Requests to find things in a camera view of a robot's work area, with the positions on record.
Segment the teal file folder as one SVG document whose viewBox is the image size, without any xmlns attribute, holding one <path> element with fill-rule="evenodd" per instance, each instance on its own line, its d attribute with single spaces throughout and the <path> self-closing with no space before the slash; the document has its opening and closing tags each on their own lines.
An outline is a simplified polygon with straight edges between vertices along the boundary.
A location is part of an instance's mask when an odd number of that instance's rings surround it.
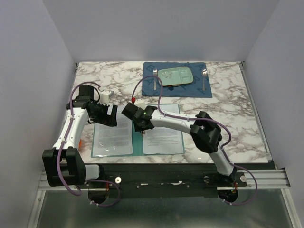
<svg viewBox="0 0 304 228">
<path fill-rule="evenodd" d="M 131 155 L 126 156 L 148 156 L 143 154 L 143 134 L 140 132 L 134 131 L 134 125 L 131 123 L 132 127 L 132 146 L 133 146 L 133 153 Z"/>
</svg>

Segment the white printed paper sheets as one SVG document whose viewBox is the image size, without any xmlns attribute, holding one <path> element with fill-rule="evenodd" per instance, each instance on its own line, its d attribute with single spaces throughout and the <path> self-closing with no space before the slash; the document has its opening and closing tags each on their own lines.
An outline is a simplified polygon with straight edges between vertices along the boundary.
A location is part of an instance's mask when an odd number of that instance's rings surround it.
<svg viewBox="0 0 304 228">
<path fill-rule="evenodd" d="M 143 154 L 184 154 L 183 135 L 181 131 L 155 127 L 145 130 L 143 137 Z"/>
</svg>

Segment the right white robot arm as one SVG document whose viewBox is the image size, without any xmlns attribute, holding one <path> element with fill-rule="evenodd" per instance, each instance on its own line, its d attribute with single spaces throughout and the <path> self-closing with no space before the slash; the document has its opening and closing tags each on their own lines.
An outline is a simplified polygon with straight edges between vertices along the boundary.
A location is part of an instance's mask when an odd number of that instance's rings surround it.
<svg viewBox="0 0 304 228">
<path fill-rule="evenodd" d="M 218 180 L 229 186 L 236 180 L 237 168 L 231 163 L 223 147 L 231 141 L 231 133 L 221 123 L 213 120 L 206 112 L 197 115 L 177 114 L 148 105 L 144 109 L 128 103 L 122 114 L 134 124 L 136 132 L 154 128 L 168 128 L 189 134 L 200 151 L 213 160 Z"/>
</svg>

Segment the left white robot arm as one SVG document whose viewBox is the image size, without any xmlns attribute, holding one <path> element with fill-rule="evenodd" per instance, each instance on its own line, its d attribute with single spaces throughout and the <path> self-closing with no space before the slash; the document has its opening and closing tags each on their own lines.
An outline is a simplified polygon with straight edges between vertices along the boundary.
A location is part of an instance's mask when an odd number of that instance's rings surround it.
<svg viewBox="0 0 304 228">
<path fill-rule="evenodd" d="M 114 92 L 99 90 L 95 83 L 82 83 L 74 88 L 66 106 L 66 122 L 51 149 L 44 150 L 42 160 L 51 187 L 80 186 L 86 181 L 96 188 L 105 183 L 99 165 L 86 165 L 79 153 L 79 144 L 87 123 L 116 127 L 117 106 L 109 102 Z"/>
</svg>

